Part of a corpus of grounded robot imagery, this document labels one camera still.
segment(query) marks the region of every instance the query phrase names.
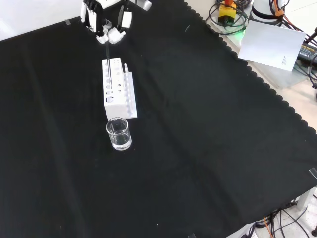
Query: electronic device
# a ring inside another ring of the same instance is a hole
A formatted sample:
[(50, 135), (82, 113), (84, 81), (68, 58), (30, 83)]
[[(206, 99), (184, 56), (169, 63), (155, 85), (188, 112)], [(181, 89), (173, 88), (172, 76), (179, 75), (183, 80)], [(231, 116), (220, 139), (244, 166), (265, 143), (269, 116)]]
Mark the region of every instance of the electronic device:
[(224, 5), (219, 6), (219, 17), (218, 22), (222, 24), (234, 23), (236, 17), (237, 5), (233, 0), (225, 0)]

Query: black tablecloth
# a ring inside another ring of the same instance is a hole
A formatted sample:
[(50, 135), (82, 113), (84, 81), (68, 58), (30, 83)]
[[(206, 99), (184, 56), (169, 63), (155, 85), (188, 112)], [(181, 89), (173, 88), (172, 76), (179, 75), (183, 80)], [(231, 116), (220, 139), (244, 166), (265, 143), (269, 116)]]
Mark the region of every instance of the black tablecloth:
[(315, 131), (194, 11), (131, 8), (111, 46), (134, 75), (125, 152), (78, 18), (0, 43), (1, 237), (224, 238), (315, 185)]

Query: orange cable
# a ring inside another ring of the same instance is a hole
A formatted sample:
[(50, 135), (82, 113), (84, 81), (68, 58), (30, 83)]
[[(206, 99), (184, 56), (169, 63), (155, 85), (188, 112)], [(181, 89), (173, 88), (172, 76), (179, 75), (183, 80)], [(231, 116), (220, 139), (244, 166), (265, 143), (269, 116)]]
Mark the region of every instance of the orange cable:
[(276, 10), (275, 16), (282, 16), (282, 15), (284, 15), (284, 11), (278, 9), (278, 5), (277, 5), (277, 1), (276, 1), (276, 0), (274, 0), (274, 5), (275, 5), (275, 10)]
[(269, 230), (269, 227), (268, 227), (267, 223), (266, 223), (266, 219), (265, 219), (265, 217), (263, 217), (263, 218), (264, 218), (264, 223), (265, 223), (265, 226), (266, 226), (266, 228), (267, 228), (267, 230), (268, 230), (269, 234), (271, 235), (271, 238), (274, 238), (274, 237), (272, 236), (271, 231)]

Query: water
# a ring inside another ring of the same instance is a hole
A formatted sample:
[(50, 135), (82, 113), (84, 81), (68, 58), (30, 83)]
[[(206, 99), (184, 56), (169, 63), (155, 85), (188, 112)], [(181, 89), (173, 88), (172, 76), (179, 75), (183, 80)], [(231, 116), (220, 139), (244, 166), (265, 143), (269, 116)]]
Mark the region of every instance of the water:
[[(118, 130), (116, 131), (116, 134), (120, 134), (122, 132), (122, 130)], [(116, 150), (126, 150), (130, 147), (132, 139), (130, 137), (130, 133), (127, 132), (122, 135), (112, 135), (111, 142)]]

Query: robotic arm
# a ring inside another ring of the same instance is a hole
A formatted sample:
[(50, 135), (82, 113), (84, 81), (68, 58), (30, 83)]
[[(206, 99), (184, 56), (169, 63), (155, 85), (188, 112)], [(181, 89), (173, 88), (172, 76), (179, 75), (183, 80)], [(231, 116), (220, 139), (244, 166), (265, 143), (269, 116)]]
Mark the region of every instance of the robotic arm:
[[(149, 10), (152, 4), (148, 0), (130, 0), (137, 3), (144, 10)], [(125, 36), (125, 29), (129, 29), (132, 21), (132, 12), (125, 10), (122, 6), (118, 27), (112, 28), (112, 23), (103, 18), (103, 9), (113, 6), (119, 2), (126, 3), (127, 0), (84, 0), (81, 7), (81, 21), (89, 30), (95, 32), (97, 40), (104, 44), (110, 42), (116, 44)]]

